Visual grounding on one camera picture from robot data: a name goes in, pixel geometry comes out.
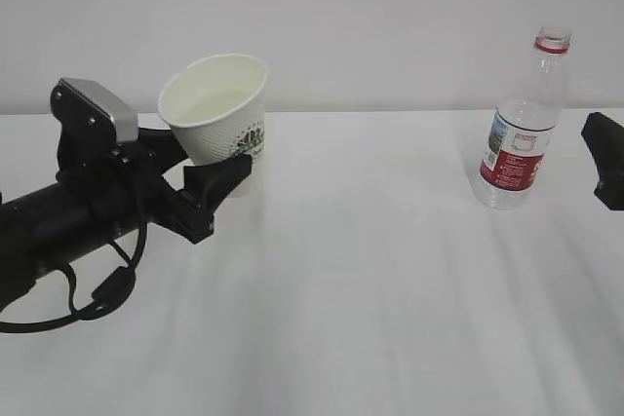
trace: white tablecloth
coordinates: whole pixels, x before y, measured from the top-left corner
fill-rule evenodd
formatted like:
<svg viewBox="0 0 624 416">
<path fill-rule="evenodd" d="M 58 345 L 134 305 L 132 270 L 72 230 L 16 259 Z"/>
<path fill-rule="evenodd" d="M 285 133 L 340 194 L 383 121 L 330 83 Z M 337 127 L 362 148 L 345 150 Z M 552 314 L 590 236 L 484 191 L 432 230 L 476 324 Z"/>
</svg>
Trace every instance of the white tablecloth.
<svg viewBox="0 0 624 416">
<path fill-rule="evenodd" d="M 587 114 L 565 113 L 511 212 L 467 176 L 491 112 L 268 115 L 263 188 L 212 238 L 151 226 L 121 310 L 0 336 L 0 414 L 624 414 L 624 214 L 592 194 Z M 54 181 L 58 134 L 0 117 L 5 200 Z M 78 300 L 119 263 L 76 262 Z M 51 274 L 0 319 L 65 308 Z"/>
</svg>

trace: bottle label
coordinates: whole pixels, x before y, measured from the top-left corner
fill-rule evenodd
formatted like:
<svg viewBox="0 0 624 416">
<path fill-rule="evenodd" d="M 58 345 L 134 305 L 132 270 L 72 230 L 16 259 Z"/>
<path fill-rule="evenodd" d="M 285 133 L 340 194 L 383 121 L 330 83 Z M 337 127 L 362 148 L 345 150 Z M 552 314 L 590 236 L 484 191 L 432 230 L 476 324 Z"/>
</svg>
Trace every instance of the bottle label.
<svg viewBox="0 0 624 416">
<path fill-rule="evenodd" d="M 505 121 L 497 112 L 491 125 L 481 175 L 505 190 L 526 190 L 533 184 L 553 128 L 530 131 Z"/>
</svg>

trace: green logo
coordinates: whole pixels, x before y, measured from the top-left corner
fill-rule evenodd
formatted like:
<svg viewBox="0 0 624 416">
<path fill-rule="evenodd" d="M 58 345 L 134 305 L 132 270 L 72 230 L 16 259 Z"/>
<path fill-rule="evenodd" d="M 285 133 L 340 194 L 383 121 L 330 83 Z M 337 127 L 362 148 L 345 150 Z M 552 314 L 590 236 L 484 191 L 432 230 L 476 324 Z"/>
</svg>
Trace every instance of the green logo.
<svg viewBox="0 0 624 416">
<path fill-rule="evenodd" d="M 251 155 L 254 159 L 264 146 L 264 128 L 261 122 L 254 122 L 242 131 L 230 146 L 230 156 Z"/>
</svg>

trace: white paper cup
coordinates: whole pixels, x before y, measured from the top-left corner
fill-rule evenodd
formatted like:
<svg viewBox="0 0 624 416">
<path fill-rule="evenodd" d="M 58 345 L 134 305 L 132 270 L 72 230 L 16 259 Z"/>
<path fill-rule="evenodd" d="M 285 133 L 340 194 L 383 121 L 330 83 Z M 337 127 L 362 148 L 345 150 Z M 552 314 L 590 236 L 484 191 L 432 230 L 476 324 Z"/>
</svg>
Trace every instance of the white paper cup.
<svg viewBox="0 0 624 416">
<path fill-rule="evenodd" d="M 261 98 L 268 67 L 241 54 L 202 58 L 172 77 L 158 98 L 158 112 L 196 166 L 240 154 L 253 157 L 252 175 L 232 193 L 257 184 L 264 150 Z"/>
</svg>

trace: clear plastic bottle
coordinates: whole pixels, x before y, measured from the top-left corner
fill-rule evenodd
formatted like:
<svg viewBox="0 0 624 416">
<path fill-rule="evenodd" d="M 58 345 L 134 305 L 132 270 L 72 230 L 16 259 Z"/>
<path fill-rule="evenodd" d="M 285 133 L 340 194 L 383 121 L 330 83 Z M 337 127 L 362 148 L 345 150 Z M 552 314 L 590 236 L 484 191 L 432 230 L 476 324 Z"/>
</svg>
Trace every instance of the clear plastic bottle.
<svg viewBox="0 0 624 416">
<path fill-rule="evenodd" d="M 475 195 L 488 207 L 513 209 L 527 199 L 565 105 L 570 38 L 566 28 L 543 27 L 521 95 L 498 106 L 473 181 Z"/>
</svg>

